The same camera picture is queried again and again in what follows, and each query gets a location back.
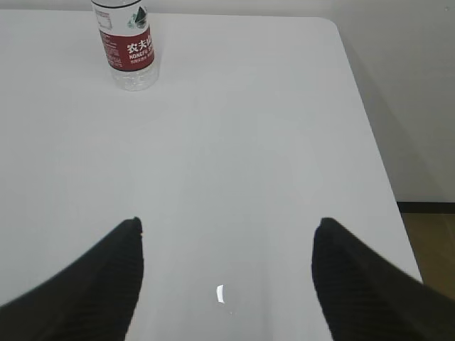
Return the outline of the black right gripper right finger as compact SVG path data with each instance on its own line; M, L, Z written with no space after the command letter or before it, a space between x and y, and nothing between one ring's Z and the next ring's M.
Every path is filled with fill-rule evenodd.
M315 231L311 275L333 340L454 339L454 301L333 218L323 218Z

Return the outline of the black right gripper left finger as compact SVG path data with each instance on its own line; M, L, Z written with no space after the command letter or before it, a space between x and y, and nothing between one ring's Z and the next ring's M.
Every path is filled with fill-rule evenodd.
M1 306L2 340L124 340L144 277L142 225L125 220L52 278Z

